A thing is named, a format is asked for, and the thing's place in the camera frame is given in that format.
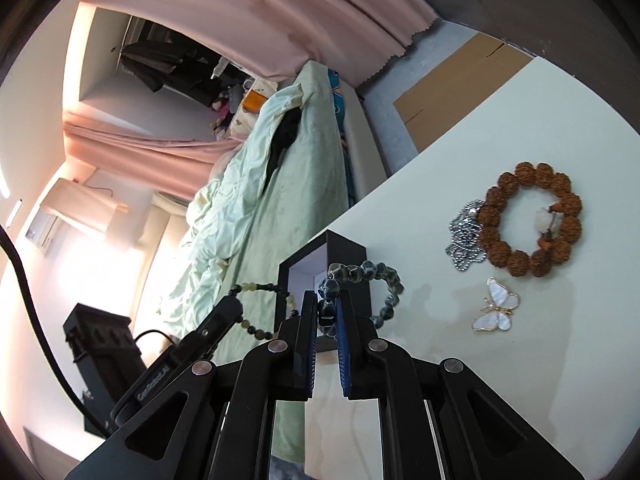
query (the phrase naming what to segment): green bedsheet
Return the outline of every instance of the green bedsheet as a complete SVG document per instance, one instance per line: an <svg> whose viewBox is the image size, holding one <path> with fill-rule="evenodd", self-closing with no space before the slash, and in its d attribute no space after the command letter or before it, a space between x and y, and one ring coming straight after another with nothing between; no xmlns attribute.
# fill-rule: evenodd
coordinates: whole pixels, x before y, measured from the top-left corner
<svg viewBox="0 0 640 480"><path fill-rule="evenodd" d="M230 261L220 297L235 283L276 283L280 263L347 211L344 160L326 67L309 62L296 82L302 84L305 95L298 138L286 151L260 200L241 250ZM246 319L258 328L272 330L274 294L258 291L238 297ZM213 360L216 364L236 361L257 344L235 325ZM275 456L304 462L304 414L302 402L278 403L273 430Z"/></svg>

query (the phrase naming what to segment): blue gripper pad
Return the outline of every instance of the blue gripper pad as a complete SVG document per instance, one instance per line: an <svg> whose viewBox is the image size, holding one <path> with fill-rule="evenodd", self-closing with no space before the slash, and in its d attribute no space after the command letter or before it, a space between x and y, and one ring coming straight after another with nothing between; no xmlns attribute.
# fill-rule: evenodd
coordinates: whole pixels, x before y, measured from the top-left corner
<svg viewBox="0 0 640 480"><path fill-rule="evenodd" d="M349 341L347 341L347 331L344 326L342 315L342 302L340 297L335 300L335 322L336 340L338 343L338 367L340 368L340 384L342 394L349 397L351 393L351 355L349 352Z"/></svg>
<svg viewBox="0 0 640 480"><path fill-rule="evenodd" d="M308 388L309 397L314 392L314 385L316 383L316 341L318 340L318 327L314 325L313 333L309 340L309 362L308 362L308 377L306 378L306 386Z"/></svg>

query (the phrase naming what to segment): hanging clothes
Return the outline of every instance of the hanging clothes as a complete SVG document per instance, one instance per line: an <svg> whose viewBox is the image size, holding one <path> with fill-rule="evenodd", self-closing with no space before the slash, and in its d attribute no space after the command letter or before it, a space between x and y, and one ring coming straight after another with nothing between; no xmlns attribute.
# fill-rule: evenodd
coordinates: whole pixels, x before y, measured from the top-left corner
<svg viewBox="0 0 640 480"><path fill-rule="evenodd" d="M168 86L206 107L229 85L244 81L237 69L235 77L223 73L212 79L220 54L182 34L175 39L178 43L143 40L129 44L122 49L120 61L152 92Z"/></svg>

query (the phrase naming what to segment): beaded bracelet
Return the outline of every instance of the beaded bracelet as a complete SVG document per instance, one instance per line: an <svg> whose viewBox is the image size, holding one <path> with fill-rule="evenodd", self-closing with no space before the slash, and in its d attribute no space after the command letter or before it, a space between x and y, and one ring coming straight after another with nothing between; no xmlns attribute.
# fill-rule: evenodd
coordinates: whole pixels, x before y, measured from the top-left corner
<svg viewBox="0 0 640 480"><path fill-rule="evenodd" d="M506 208L510 197L516 195L520 187L540 187L548 189L559 202L548 208L552 221L540 231L539 249L529 256L524 251L512 251L511 246L500 238L498 226L500 213ZM503 173L498 186L486 192L484 205L476 219L482 225L478 244L486 251L487 259L494 267L507 267L511 276L524 276L529 271L541 278L549 273L552 265L561 265L571 256L571 245L582 235L582 224L578 215L582 210L582 200L571 190L571 179L564 173L556 173L544 162L536 168L530 162L521 162L513 173ZM552 231L555 214L562 213L559 235Z"/></svg>
<svg viewBox="0 0 640 480"><path fill-rule="evenodd" d="M331 264L327 277L318 286L318 294L322 298L322 305L318 305L318 325L323 334L335 338L335 299L340 294L340 283L359 283L362 280L384 280L389 290L389 296L385 298L385 306L380 309L380 314L371 317L374 327L382 328L385 321L392 319L394 308L400 303L399 296L404 292L404 286L400 283L400 277L394 268L387 267L382 262L375 264L369 260L365 260L360 266Z"/></svg>
<svg viewBox="0 0 640 480"><path fill-rule="evenodd" d="M299 315L296 310L296 299L284 288L279 285L274 285L273 283L236 283L229 289L228 294L234 298L240 292L255 292L256 290L268 290L269 292L275 292L276 294L284 296L287 298L287 306L291 309L290 316L294 317ZM250 335L253 335L258 341L262 341L263 339L276 339L278 336L278 333L273 334L267 330L256 328L243 316L238 317L238 319L236 319L236 323L244 328Z"/></svg>

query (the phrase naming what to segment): silver screw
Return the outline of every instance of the silver screw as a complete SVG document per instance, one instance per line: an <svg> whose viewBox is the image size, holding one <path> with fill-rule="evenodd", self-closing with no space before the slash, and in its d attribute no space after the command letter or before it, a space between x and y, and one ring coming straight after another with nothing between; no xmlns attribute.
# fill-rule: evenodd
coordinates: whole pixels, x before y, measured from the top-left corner
<svg viewBox="0 0 640 480"><path fill-rule="evenodd" d="M457 359L447 359L444 361L444 369L451 374L459 374L465 369L465 365Z"/></svg>
<svg viewBox="0 0 640 480"><path fill-rule="evenodd" d="M383 352L389 348L389 345L384 339L372 339L369 341L369 348L374 352Z"/></svg>
<svg viewBox="0 0 640 480"><path fill-rule="evenodd" d="M284 352L288 347L289 345L287 342L282 339L274 339L273 341L269 341L269 344L267 345L269 352L273 352L274 354Z"/></svg>
<svg viewBox="0 0 640 480"><path fill-rule="evenodd" d="M213 369L210 361L197 361L191 367L194 375L207 375Z"/></svg>

